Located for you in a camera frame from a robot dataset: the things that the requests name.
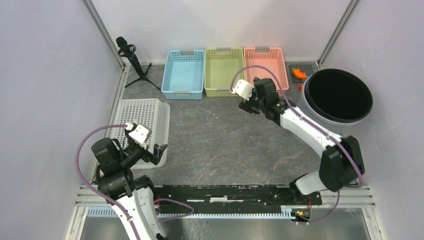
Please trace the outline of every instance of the floor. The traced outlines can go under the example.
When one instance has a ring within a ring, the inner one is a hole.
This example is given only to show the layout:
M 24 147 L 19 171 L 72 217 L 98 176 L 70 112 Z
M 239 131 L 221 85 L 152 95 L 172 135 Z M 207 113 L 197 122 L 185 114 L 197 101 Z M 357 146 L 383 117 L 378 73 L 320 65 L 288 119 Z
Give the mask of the floor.
M 153 65 L 148 72 L 158 86 L 164 68 Z M 131 70 L 127 83 L 136 78 Z M 299 85 L 290 82 L 286 93 L 295 103 Z M 144 81 L 127 87 L 123 94 L 123 99 L 148 98 L 170 106 L 167 159 L 162 167 L 134 170 L 135 178 L 146 174 L 156 185 L 288 184 L 320 166 L 320 157 L 293 133 L 263 114 L 239 109 L 240 97 L 204 94 L 202 100 L 166 100 Z

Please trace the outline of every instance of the white panel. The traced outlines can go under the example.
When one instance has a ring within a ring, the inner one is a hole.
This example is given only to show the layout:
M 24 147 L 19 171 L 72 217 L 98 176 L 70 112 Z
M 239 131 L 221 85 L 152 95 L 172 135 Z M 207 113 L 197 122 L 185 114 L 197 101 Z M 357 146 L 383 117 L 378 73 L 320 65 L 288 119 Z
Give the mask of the white panel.
M 0 30 L 0 238 L 62 240 L 120 68 L 81 0 L 1 1 Z
M 424 215 L 423 9 L 416 0 L 360 1 L 324 63 L 357 75 L 373 94 L 370 115 L 349 133 L 388 240 L 423 238 L 413 217 Z
M 93 0 L 110 36 L 140 62 L 168 50 L 273 46 L 284 59 L 316 60 L 349 0 Z

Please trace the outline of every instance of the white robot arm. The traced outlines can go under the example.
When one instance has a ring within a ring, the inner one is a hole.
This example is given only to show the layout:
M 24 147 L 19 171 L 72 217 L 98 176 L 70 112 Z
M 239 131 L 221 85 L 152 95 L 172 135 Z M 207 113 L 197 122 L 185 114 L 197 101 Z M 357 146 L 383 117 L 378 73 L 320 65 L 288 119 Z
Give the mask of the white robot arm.
M 339 134 L 325 129 L 306 116 L 292 102 L 290 103 L 293 109 L 290 108 L 285 101 L 280 100 L 276 86 L 271 79 L 255 78 L 254 84 L 240 79 L 234 85 L 232 93 L 243 98 L 238 105 L 239 108 L 252 114 L 264 113 L 267 119 L 296 134 L 321 157 L 319 170 L 306 174 L 290 183 L 290 187 L 298 195 L 308 195 L 326 189 L 336 192 L 357 178 L 353 166 L 349 164 L 346 156 L 336 146 L 335 142 L 329 139 L 330 137 L 338 141 L 345 149 L 348 149 L 360 173 L 364 174 L 365 169 L 358 141 L 352 136 L 343 138 Z M 327 136 L 324 136 L 322 132 L 312 127 L 307 121 L 324 130 Z
M 121 204 L 131 216 L 131 219 L 127 220 L 118 206 L 111 206 L 119 216 L 130 240 L 168 240 L 156 217 L 153 202 L 155 187 L 152 181 L 145 175 L 134 180 L 130 170 L 140 159 L 155 165 L 161 160 L 167 145 L 155 144 L 153 153 L 150 153 L 146 141 L 151 133 L 150 129 L 141 124 L 128 122 L 125 128 L 128 138 L 126 148 L 121 149 L 119 146 L 120 149 L 117 149 L 110 138 L 103 138 L 91 147 L 99 162 L 99 170 L 104 174 L 99 179 L 98 190 Z M 130 222 L 134 223 L 138 237 Z

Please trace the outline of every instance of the plastic basket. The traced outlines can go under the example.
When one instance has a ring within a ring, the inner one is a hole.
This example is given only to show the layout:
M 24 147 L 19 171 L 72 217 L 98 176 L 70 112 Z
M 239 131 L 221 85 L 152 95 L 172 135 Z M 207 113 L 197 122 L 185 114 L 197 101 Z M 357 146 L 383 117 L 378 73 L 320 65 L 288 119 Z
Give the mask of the plastic basket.
M 168 103 L 161 102 L 157 98 L 120 100 L 113 124 L 125 123 L 143 124 L 151 130 L 151 135 L 147 139 L 147 144 L 150 146 L 148 149 L 149 152 L 153 153 L 155 144 L 168 144 L 170 106 Z M 112 128 L 109 137 L 118 139 L 119 142 L 122 143 L 125 137 L 124 128 Z M 125 148 L 127 145 L 128 141 L 125 141 L 122 147 Z M 162 158 L 157 165 L 139 160 L 132 166 L 132 169 L 158 168 L 165 164 L 167 152 L 168 149 L 163 152 Z
M 204 78 L 204 50 L 170 50 L 161 90 L 166 99 L 202 99 Z
M 289 81 L 287 79 L 286 65 L 284 63 L 283 51 L 279 47 L 246 47 L 244 49 L 244 62 L 247 66 L 260 65 L 271 70 L 278 78 L 282 90 L 289 90 Z M 282 95 L 275 79 L 267 71 L 253 67 L 246 69 L 246 81 L 253 83 L 253 79 L 270 78 L 274 81 L 278 95 Z
M 204 89 L 208 97 L 236 97 L 230 92 L 234 75 L 245 66 L 241 47 L 206 48 Z M 242 72 L 237 79 L 245 79 Z

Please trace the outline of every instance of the orange object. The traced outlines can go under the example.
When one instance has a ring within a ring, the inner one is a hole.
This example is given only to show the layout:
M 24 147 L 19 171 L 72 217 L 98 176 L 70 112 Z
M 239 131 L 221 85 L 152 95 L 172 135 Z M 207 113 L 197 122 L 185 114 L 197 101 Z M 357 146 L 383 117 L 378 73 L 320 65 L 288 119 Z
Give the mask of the orange object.
M 306 75 L 306 72 L 302 72 L 299 68 L 294 68 L 293 74 L 298 79 L 305 80 L 308 78 L 308 76 Z

